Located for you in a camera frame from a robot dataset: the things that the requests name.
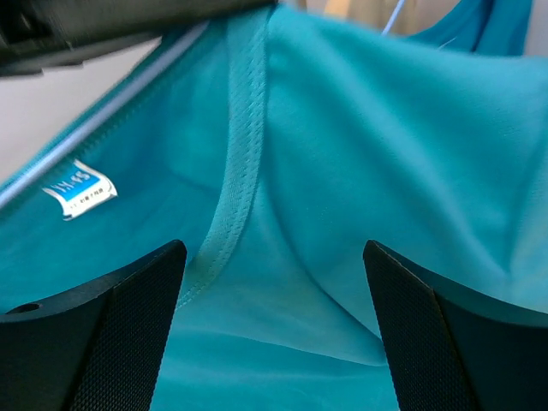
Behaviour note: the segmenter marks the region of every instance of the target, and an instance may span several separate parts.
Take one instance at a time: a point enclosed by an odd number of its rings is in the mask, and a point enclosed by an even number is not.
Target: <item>clothing tag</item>
[[[60,182],[42,189],[59,201],[65,221],[77,218],[118,195],[107,176],[78,160]]]

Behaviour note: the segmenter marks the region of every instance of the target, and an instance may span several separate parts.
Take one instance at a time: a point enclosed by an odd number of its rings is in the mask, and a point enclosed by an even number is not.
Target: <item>teal cloth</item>
[[[65,222],[37,186],[0,213],[0,311],[178,238],[153,410],[395,411],[363,247],[547,311],[547,120],[544,59],[282,6],[214,21],[77,152],[118,198]]]
[[[411,39],[490,56],[519,56],[532,8],[533,0],[460,0],[438,24]]]

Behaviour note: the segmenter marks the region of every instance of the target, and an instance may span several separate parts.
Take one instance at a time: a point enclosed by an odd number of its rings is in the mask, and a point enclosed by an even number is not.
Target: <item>garment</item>
[[[460,0],[438,24],[411,36],[437,47],[491,56],[523,54],[533,0]]]
[[[0,310],[181,239],[153,410],[396,410],[363,248],[548,309],[547,91],[544,59],[284,6],[214,21],[74,153],[117,198],[63,221],[54,170],[2,210]]]

